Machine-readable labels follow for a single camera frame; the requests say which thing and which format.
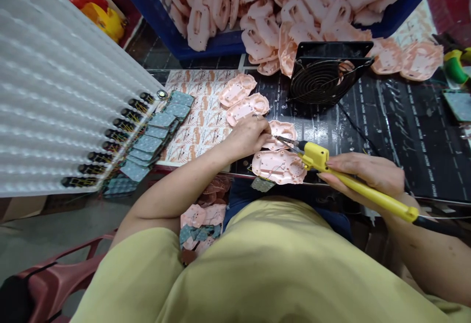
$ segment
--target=electric fan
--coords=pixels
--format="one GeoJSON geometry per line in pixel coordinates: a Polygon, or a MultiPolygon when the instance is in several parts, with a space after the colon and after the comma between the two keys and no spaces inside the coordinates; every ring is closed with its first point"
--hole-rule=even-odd
{"type": "Polygon", "coordinates": [[[373,64],[365,57],[373,42],[303,42],[299,44],[290,99],[333,106],[373,64]]]}

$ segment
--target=fan grill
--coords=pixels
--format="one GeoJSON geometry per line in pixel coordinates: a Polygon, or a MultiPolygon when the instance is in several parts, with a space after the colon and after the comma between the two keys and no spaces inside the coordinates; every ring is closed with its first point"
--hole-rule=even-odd
{"type": "Polygon", "coordinates": [[[336,104],[355,83],[354,72],[355,66],[348,60],[309,63],[293,77],[290,95],[306,104],[336,104]]]}

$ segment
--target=hand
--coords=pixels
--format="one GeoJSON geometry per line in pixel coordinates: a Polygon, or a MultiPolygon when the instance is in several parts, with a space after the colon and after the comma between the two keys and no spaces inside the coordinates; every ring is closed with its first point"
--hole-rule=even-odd
{"type": "Polygon", "coordinates": [[[270,137],[271,129],[265,117],[250,116],[240,120],[220,146],[234,162],[260,151],[270,137]]]}
{"type": "MultiPolygon", "coordinates": [[[[360,153],[348,153],[331,157],[327,165],[335,171],[356,175],[364,180],[368,186],[399,201],[402,201],[404,198],[404,171],[388,159],[360,153]]],[[[375,210],[380,214],[385,212],[379,205],[345,186],[334,175],[320,173],[318,176],[332,188],[365,207],[375,210]]]]}

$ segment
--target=person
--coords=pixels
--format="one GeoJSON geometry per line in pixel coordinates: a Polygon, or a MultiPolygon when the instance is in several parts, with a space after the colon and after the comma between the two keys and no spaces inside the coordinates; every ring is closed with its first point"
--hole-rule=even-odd
{"type": "MultiPolygon", "coordinates": [[[[269,134],[263,117],[246,118],[224,142],[144,193],[121,223],[72,322],[471,321],[470,248],[384,212],[331,174],[319,177],[381,214],[413,278],[435,296],[423,296],[306,203],[286,197],[243,207],[221,238],[184,269],[180,215],[218,172],[261,150],[269,134]]],[[[419,208],[404,193],[403,171],[389,160],[349,153],[331,157],[328,165],[419,208]]]]}

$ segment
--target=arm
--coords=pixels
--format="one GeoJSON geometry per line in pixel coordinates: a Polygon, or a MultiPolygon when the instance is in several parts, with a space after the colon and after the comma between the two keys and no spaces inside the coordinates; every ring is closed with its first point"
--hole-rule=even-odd
{"type": "Polygon", "coordinates": [[[111,248],[152,227],[165,227],[178,235],[180,215],[187,211],[214,177],[227,165],[260,151],[270,133],[270,126],[262,116],[240,121],[224,142],[148,189],[124,218],[111,248]]]}
{"type": "MultiPolygon", "coordinates": [[[[417,201],[404,192],[403,170],[387,159],[348,153],[332,157],[327,164],[334,170],[355,174],[370,187],[420,209],[417,201]]],[[[331,174],[322,173],[319,177],[383,217],[404,264],[424,291],[471,307],[471,248],[455,237],[405,222],[349,189],[331,174]]]]}

